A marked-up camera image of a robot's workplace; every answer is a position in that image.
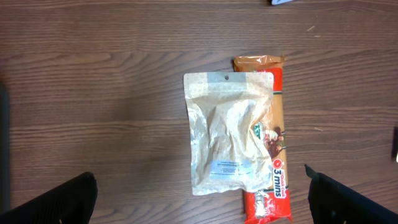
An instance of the white pouch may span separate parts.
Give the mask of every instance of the white pouch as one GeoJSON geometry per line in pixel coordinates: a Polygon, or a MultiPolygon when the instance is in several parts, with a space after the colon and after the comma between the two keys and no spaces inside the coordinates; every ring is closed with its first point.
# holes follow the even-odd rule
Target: white pouch
{"type": "Polygon", "coordinates": [[[273,84],[268,72],[184,75],[194,195],[272,185],[271,157],[253,127],[269,110],[273,84]]]}

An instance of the label on pouch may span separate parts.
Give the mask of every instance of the label on pouch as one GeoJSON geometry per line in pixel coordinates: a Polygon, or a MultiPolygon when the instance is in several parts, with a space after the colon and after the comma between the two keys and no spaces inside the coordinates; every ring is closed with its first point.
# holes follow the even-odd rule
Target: label on pouch
{"type": "Polygon", "coordinates": [[[253,177],[249,161],[212,161],[210,178],[222,180],[236,180],[244,176],[253,177]]]}

